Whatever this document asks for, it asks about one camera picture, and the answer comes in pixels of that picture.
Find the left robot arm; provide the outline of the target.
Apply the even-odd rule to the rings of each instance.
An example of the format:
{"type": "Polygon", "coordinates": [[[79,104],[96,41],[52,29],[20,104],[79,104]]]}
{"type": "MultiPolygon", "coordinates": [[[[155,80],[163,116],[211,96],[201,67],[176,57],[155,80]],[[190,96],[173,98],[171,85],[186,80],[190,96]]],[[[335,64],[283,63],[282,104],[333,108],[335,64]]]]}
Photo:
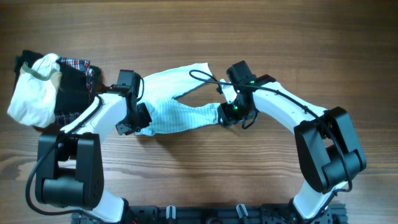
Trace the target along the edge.
{"type": "Polygon", "coordinates": [[[129,135],[150,125],[143,94],[143,78],[120,70],[116,84],[96,92],[79,118],[41,134],[25,187],[32,210],[48,216],[72,213],[93,223],[138,223],[128,201],[104,188],[101,143],[113,129],[129,135]]]}

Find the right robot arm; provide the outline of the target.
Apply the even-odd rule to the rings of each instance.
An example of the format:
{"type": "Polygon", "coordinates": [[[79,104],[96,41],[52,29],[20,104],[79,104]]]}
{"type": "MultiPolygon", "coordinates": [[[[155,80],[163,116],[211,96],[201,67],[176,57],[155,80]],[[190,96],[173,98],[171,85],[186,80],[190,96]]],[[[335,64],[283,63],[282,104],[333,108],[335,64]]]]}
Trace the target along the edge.
{"type": "Polygon", "coordinates": [[[352,191],[353,179],[366,168],[348,112],[308,103],[270,75],[255,76],[245,61],[230,66],[226,74],[229,82],[217,88],[226,98],[218,108],[219,124],[241,123],[247,129],[265,113],[292,132],[305,181],[284,217],[291,223],[311,223],[323,216],[334,197],[352,191]]]}

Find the light blue striped garment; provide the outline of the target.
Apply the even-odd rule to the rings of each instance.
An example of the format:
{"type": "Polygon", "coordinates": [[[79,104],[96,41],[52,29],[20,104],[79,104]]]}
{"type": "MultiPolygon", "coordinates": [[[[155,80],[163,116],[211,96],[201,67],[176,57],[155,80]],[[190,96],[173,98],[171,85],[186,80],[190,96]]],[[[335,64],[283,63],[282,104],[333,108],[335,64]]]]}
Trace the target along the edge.
{"type": "Polygon", "coordinates": [[[180,103],[177,98],[204,84],[189,75],[189,71],[199,70],[197,76],[210,79],[213,75],[208,63],[194,63],[163,72],[153,73],[143,78],[144,95],[141,102],[147,107],[152,121],[136,135],[153,136],[171,134],[218,124],[219,103],[207,103],[192,107],[180,103]]]}

